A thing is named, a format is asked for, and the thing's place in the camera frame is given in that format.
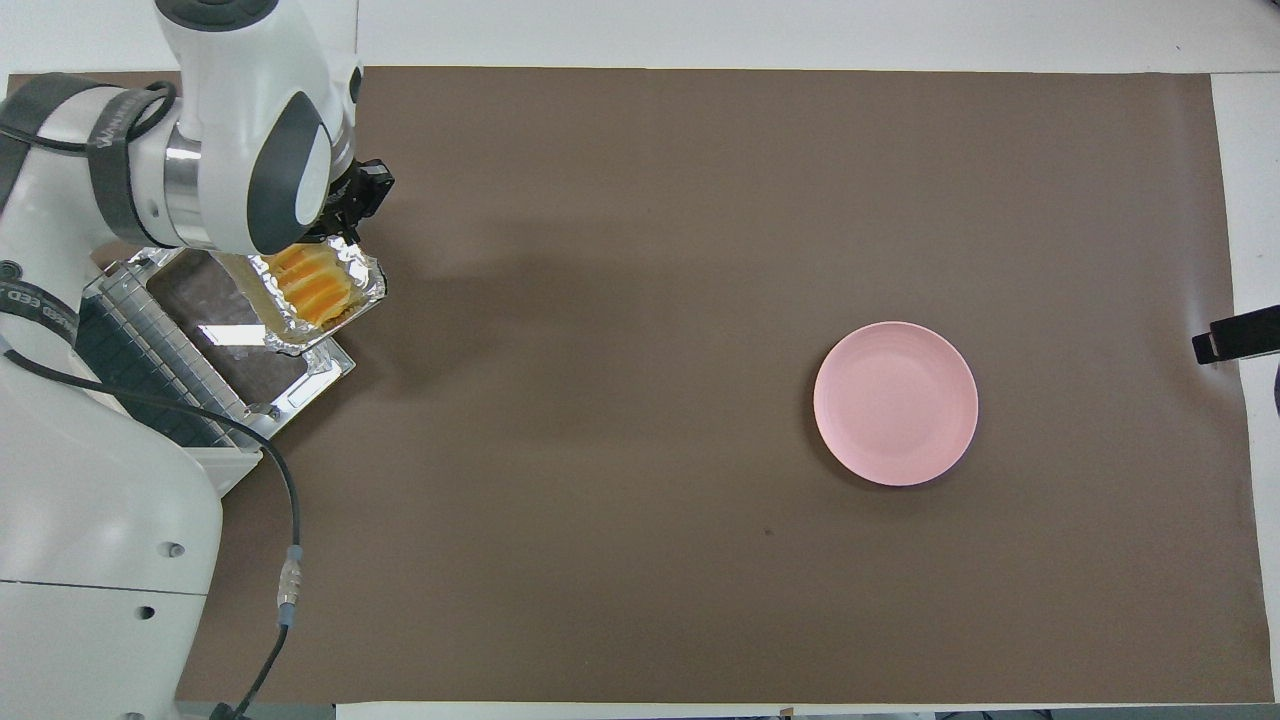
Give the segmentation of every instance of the black clamp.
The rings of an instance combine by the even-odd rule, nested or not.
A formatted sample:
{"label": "black clamp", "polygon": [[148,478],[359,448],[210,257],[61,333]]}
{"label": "black clamp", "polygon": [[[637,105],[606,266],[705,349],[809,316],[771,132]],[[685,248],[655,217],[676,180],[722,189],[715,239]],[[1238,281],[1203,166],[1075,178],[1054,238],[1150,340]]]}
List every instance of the black clamp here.
{"label": "black clamp", "polygon": [[[1280,352],[1280,305],[1210,323],[1207,333],[1192,338],[1192,347],[1201,365]],[[1275,400],[1280,411],[1280,370]]]}
{"label": "black clamp", "polygon": [[352,163],[347,172],[329,186],[324,210],[306,232],[302,242],[319,242],[329,236],[342,236],[348,243],[358,243],[356,225],[371,218],[381,206],[387,193],[396,184],[396,177],[381,160]]}

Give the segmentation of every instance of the foil tray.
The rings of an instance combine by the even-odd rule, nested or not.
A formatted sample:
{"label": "foil tray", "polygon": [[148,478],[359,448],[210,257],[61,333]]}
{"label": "foil tray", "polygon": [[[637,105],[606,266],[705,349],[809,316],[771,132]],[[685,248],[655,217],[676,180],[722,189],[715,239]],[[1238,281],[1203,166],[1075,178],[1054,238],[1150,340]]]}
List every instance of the foil tray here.
{"label": "foil tray", "polygon": [[[145,249],[111,264],[86,288],[81,316],[77,354],[104,382],[228,415],[266,437],[356,366],[333,337],[300,356],[269,348],[248,300],[200,250]],[[210,420],[122,405],[184,447],[257,450]]]}
{"label": "foil tray", "polygon": [[328,247],[337,268],[351,283],[351,297],[340,315],[317,327],[307,322],[289,302],[279,279],[271,273],[269,259],[261,255],[228,255],[214,258],[236,281],[253,313],[266,327],[266,347],[285,355],[302,355],[326,337],[333,336],[387,297],[387,277],[376,258],[365,255],[356,243],[342,236],[329,236],[316,246]]}

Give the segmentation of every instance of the aluminum foil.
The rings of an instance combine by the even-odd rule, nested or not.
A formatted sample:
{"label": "aluminum foil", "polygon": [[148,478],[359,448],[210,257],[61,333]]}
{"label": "aluminum foil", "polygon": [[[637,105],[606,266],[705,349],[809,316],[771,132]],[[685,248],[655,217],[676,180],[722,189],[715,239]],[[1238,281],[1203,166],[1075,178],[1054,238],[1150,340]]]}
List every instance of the aluminum foil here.
{"label": "aluminum foil", "polygon": [[358,245],[348,243],[340,236],[330,236],[321,245],[333,251],[338,266],[355,288],[355,300],[347,309],[321,325],[314,325],[303,319],[285,299],[279,282],[271,274],[268,258],[212,254],[262,320],[266,329],[265,346],[269,350],[285,355],[302,355],[387,297],[387,277],[375,258],[366,255]]}

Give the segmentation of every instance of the silver metal ring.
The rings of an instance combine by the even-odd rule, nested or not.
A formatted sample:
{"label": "silver metal ring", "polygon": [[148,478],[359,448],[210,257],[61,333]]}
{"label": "silver metal ring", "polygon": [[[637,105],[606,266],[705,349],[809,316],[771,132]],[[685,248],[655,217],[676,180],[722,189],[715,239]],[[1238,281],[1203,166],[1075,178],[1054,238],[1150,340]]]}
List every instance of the silver metal ring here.
{"label": "silver metal ring", "polygon": [[200,143],[183,136],[174,123],[164,151],[164,201],[183,245],[216,250],[200,214]]}
{"label": "silver metal ring", "polygon": [[330,145],[333,154],[329,163],[329,182],[333,183],[351,168],[351,163],[356,159],[356,133],[347,123],[346,115],[338,127],[338,137],[332,138]]}

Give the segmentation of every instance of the food in foil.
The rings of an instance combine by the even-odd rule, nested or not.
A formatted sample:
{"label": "food in foil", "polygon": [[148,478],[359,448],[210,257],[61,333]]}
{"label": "food in foil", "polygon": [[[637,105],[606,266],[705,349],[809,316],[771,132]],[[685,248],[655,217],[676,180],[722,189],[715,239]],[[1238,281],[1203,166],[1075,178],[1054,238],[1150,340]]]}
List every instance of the food in foil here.
{"label": "food in foil", "polygon": [[284,300],[312,325],[324,327],[360,301],[360,293],[328,245],[297,243],[262,260]]}
{"label": "food in foil", "polygon": [[275,255],[212,254],[262,320],[266,347],[301,355],[387,296],[378,260],[339,236]]}

